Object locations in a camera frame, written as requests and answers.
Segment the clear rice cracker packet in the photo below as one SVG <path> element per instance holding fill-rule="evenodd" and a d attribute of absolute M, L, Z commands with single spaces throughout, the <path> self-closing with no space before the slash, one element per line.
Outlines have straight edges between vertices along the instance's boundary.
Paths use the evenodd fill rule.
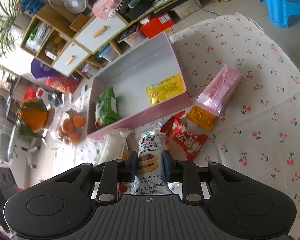
<path fill-rule="evenodd" d="M 116 159 L 127 160 L 129 157 L 126 142 L 128 135 L 128 129 L 115 129 L 107 133 L 101 142 L 101 152 L 96 157 L 95 166 Z"/>

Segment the silver cookie snack bag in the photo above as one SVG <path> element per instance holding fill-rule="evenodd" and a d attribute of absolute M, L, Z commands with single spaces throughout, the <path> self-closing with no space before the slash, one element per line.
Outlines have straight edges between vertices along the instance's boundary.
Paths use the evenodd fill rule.
<path fill-rule="evenodd" d="M 138 141 L 138 163 L 136 176 L 131 184 L 131 194 L 172 194 L 164 170 L 163 152 L 167 150 L 167 139 L 158 128 L 141 134 Z"/>

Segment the red snack packet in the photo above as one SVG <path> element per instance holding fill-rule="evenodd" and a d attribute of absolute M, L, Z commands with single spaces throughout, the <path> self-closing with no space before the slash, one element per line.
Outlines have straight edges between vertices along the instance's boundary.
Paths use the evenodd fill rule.
<path fill-rule="evenodd" d="M 166 134 L 170 139 L 184 151 L 185 159 L 194 161 L 202 146 L 206 143 L 208 136 L 205 134 L 193 134 L 187 129 L 187 122 L 182 119 L 186 117 L 185 111 L 172 115 L 161 127 L 160 132 Z"/>

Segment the orange small snack packet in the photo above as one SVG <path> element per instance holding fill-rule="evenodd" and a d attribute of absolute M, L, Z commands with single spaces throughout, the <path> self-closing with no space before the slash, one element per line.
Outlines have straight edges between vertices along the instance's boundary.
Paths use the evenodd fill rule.
<path fill-rule="evenodd" d="M 213 129 L 217 120 L 217 116 L 198 106 L 193 106 L 186 117 L 188 120 L 207 131 Z"/>

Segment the green cartoon snack bag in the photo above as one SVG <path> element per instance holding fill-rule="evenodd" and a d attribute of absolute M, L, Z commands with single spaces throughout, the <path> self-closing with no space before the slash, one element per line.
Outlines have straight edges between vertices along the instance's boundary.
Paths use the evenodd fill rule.
<path fill-rule="evenodd" d="M 95 108 L 95 126 L 102 129 L 120 119 L 117 110 L 117 98 L 113 87 L 107 88 L 97 97 Z"/>

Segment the pink wafer snack packet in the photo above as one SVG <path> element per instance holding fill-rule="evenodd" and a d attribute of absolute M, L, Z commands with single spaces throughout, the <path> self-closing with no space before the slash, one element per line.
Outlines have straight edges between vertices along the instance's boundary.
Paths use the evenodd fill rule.
<path fill-rule="evenodd" d="M 238 71 L 224 65 L 209 85 L 194 98 L 194 104 L 214 116 L 221 116 L 241 78 Z"/>

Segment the yellow snack packet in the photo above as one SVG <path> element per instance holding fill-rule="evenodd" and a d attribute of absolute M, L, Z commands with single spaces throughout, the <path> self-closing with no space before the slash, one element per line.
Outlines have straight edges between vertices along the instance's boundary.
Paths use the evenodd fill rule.
<path fill-rule="evenodd" d="M 151 106 L 170 99 L 185 90 L 180 74 L 170 76 L 158 83 L 146 87 L 146 94 Z"/>

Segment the pink cardboard box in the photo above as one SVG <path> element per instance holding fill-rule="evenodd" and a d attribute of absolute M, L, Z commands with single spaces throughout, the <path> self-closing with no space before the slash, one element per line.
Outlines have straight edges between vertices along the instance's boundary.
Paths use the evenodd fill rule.
<path fill-rule="evenodd" d="M 98 140 L 106 133 L 118 128 L 134 129 L 192 106 L 192 95 L 188 89 L 189 78 L 182 75 L 184 91 L 159 104 L 151 106 L 146 87 L 182 74 L 171 41 L 166 33 L 144 40 L 128 49 L 116 61 L 99 72 L 91 85 L 87 113 L 87 137 Z M 97 97 L 112 87 L 118 98 L 119 121 L 104 128 L 95 126 Z"/>

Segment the glass jar with tangerines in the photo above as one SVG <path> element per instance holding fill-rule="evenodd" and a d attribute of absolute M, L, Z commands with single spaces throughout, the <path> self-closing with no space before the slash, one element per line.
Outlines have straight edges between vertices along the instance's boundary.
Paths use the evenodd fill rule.
<path fill-rule="evenodd" d="M 85 111 L 75 106 L 65 106 L 55 112 L 49 132 L 56 142 L 77 145 L 83 138 L 86 124 Z"/>

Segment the cherry print tablecloth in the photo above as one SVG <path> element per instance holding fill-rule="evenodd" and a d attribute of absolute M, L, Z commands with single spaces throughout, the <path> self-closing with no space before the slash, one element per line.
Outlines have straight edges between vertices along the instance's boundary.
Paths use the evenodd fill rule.
<path fill-rule="evenodd" d="M 300 72 L 285 52 L 241 14 L 211 18 L 170 37 L 187 83 L 198 94 L 223 66 L 241 82 L 209 132 L 197 163 L 223 165 L 290 196 L 300 238 Z"/>

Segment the red round lantern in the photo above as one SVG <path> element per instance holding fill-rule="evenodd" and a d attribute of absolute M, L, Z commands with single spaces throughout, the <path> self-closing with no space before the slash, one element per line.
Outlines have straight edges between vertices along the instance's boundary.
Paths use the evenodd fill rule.
<path fill-rule="evenodd" d="M 48 77 L 45 84 L 61 93 L 74 93 L 80 81 L 72 77 L 60 75 L 59 77 Z"/>

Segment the large orange fruit decoration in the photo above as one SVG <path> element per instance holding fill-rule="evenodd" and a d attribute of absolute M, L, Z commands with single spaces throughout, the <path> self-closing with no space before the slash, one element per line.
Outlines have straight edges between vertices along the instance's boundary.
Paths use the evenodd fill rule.
<path fill-rule="evenodd" d="M 38 98 L 27 98 L 18 109 L 17 117 L 20 135 L 42 139 L 42 132 L 51 112 L 46 107 L 43 100 Z"/>

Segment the wooden tv cabinet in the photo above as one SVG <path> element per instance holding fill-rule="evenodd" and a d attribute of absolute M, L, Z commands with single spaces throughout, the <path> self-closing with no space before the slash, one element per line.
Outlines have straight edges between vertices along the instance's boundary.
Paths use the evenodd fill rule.
<path fill-rule="evenodd" d="M 104 46 L 109 44 L 117 53 L 121 53 L 117 40 L 124 30 L 147 16 L 151 20 L 186 1 L 154 0 L 151 8 L 136 20 L 130 20 L 119 14 L 122 0 L 106 21 L 94 16 L 93 5 L 90 4 L 82 13 L 72 14 L 65 8 L 64 0 L 55 6 L 47 3 L 34 14 L 20 47 L 64 76 L 74 72 L 86 76 L 79 70 L 80 65 L 87 62 L 102 67 L 93 56 Z"/>

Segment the clear plastic storage bin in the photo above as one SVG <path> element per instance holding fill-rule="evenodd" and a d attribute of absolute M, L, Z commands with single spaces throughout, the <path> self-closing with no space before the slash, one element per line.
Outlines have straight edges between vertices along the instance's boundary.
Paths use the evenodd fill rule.
<path fill-rule="evenodd" d="M 117 42 L 118 43 L 125 42 L 130 47 L 133 47 L 138 43 L 142 42 L 145 38 L 146 36 L 140 30 L 139 24 L 137 23 L 124 30 L 120 34 L 120 37 L 117 40 Z"/>

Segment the red box under cabinet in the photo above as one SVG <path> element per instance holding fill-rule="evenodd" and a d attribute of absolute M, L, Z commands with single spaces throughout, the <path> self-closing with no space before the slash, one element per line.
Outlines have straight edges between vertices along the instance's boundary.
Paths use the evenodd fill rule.
<path fill-rule="evenodd" d="M 148 23 L 140 25 L 141 32 L 147 37 L 152 38 L 159 33 L 170 29 L 174 25 L 174 20 L 168 13 L 153 17 Z"/>

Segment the black tray on shelf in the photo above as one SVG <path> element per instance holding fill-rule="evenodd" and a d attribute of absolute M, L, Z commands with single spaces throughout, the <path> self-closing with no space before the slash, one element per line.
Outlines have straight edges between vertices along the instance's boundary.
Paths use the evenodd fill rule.
<path fill-rule="evenodd" d="M 136 20 L 152 7 L 154 0 L 123 0 L 119 14 L 130 20 Z"/>

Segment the small white desk fan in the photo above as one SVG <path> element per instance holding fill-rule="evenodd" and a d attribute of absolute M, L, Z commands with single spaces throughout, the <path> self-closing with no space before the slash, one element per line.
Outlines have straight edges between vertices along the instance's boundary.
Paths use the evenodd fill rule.
<path fill-rule="evenodd" d="M 65 8 L 72 14 L 82 13 L 88 4 L 88 0 L 64 0 Z"/>

